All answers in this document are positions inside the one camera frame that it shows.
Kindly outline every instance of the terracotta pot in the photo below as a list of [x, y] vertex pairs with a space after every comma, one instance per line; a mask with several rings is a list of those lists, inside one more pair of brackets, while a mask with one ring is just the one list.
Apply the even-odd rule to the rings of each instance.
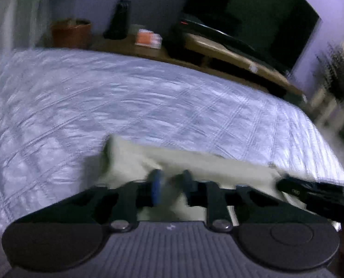
[[56, 48], [86, 49], [90, 43], [91, 22], [67, 19], [51, 25], [53, 46]]

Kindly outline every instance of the floor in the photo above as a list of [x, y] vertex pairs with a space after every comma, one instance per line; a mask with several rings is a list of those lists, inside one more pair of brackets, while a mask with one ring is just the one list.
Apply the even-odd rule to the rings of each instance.
[[329, 128], [319, 128], [320, 133], [332, 148], [334, 154], [344, 168], [344, 144]]

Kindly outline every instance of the bed sheet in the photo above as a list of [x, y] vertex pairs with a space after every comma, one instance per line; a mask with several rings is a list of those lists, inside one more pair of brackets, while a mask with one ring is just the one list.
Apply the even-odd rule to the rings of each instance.
[[136, 57], [14, 51], [0, 56], [0, 234], [91, 185], [111, 133], [344, 183], [308, 117], [272, 95]]

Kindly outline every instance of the screw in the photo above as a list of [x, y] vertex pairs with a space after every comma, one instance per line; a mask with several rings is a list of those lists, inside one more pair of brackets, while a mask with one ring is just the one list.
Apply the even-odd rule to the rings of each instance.
[[111, 222], [110, 227], [113, 230], [124, 231], [129, 227], [129, 222], [123, 219], [117, 219], [116, 221]]
[[212, 226], [217, 232], [230, 232], [232, 230], [232, 223], [226, 219], [216, 219]]

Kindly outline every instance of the black bottle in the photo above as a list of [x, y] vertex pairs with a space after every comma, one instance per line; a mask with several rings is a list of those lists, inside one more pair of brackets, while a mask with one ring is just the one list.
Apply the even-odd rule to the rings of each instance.
[[131, 1], [129, 0], [119, 0], [117, 2], [110, 27], [103, 33], [104, 38], [122, 40], [127, 37], [130, 6]]

